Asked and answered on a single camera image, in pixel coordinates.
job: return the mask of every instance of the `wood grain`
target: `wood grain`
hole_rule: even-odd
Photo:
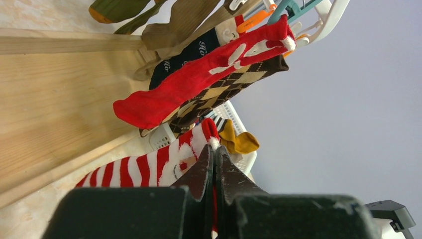
[[[0,55],[137,50],[140,36],[0,28]]]
[[[0,201],[38,190],[94,157],[40,175],[133,131],[112,104],[148,88],[131,80],[142,64],[137,50],[0,55]]]
[[[136,137],[139,137],[139,131],[131,131],[106,144],[95,148],[94,150],[89,151],[88,153],[85,153],[79,157],[69,160],[49,171],[42,171],[41,174],[39,174],[38,176],[29,178],[22,184],[0,193],[0,209],[15,202],[20,198],[31,194],[32,192],[38,189],[43,188],[44,186],[50,183],[56,182],[58,179],[66,176],[69,173],[75,172],[77,169],[83,167],[88,162],[98,159],[102,155],[112,151],[113,149],[125,144],[126,142]]]

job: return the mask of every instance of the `sock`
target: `sock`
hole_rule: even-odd
[[[114,102],[114,112],[118,118],[138,128],[153,128],[183,102],[236,69],[293,50],[293,39],[287,16],[283,15],[275,24],[264,25],[188,62],[156,89],[138,91],[125,100]]]
[[[116,23],[138,15],[151,0],[95,0],[88,9],[100,23]]]
[[[188,38],[205,18],[214,10],[220,0],[177,0],[170,10],[168,23],[148,24],[142,40],[148,50],[172,47]]]
[[[229,153],[249,154],[259,148],[258,140],[249,132],[243,132],[236,136],[231,119],[223,119],[210,112],[204,116],[212,119],[220,136],[220,144],[226,146]]]
[[[177,114],[168,122],[171,131],[175,138],[178,138],[189,130],[188,126],[191,122],[197,121],[206,112],[224,104],[253,83],[277,72],[288,71],[288,69],[289,66],[284,57],[279,55],[231,73],[204,89],[194,98],[185,101]]]
[[[148,9],[144,13],[140,14],[139,16],[132,19],[130,22],[126,23],[125,25],[121,26],[117,29],[114,33],[115,34],[122,34],[122,35],[130,35],[138,28],[142,27],[147,23],[147,21],[152,17],[155,16],[159,11],[161,6],[167,0],[155,0],[155,5],[152,8]]]
[[[204,120],[166,147],[144,156],[126,157],[88,173],[76,187],[166,187],[198,160],[206,144],[219,147],[214,122]]]
[[[154,72],[152,73],[149,90],[157,88],[165,78],[181,69],[181,67],[189,61],[200,59],[217,47],[239,38],[240,35],[237,33],[236,29],[237,26],[243,22],[242,15],[222,22],[191,42],[179,55],[162,61],[155,67]]]

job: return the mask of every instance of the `red and white striped sock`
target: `red and white striped sock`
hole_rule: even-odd
[[[188,167],[184,159],[198,157],[206,144],[219,147],[215,123],[205,119],[164,148],[144,156],[126,157],[88,173],[76,187],[166,187]]]

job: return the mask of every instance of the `santa sock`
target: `santa sock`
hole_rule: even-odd
[[[131,94],[113,104],[116,116],[138,128],[159,125],[183,102],[242,66],[294,50],[293,33],[287,16],[264,25],[221,46],[204,57],[188,62],[167,77],[156,89]]]
[[[170,186],[198,160],[207,143],[214,149],[219,147],[218,132],[211,119],[204,120],[164,148],[97,168],[76,187]]]
[[[217,47],[226,45],[230,41],[239,38],[239,36],[244,33],[239,34],[236,29],[243,22],[242,15],[226,20],[195,39],[185,49],[183,49],[179,55],[162,61],[154,68],[154,72],[152,73],[151,81],[149,83],[149,89],[152,90],[157,88],[164,79],[175,71],[181,69],[186,63],[200,59],[215,50]]]

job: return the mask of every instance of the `white pom-pom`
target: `white pom-pom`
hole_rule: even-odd
[[[218,140],[216,137],[211,137],[208,140],[208,143],[211,145],[211,148],[213,150],[216,150],[216,149],[218,149],[218,147],[220,147],[220,140]]]
[[[287,36],[285,39],[281,40],[281,42],[288,51],[294,51],[296,49],[296,43],[290,36]]]

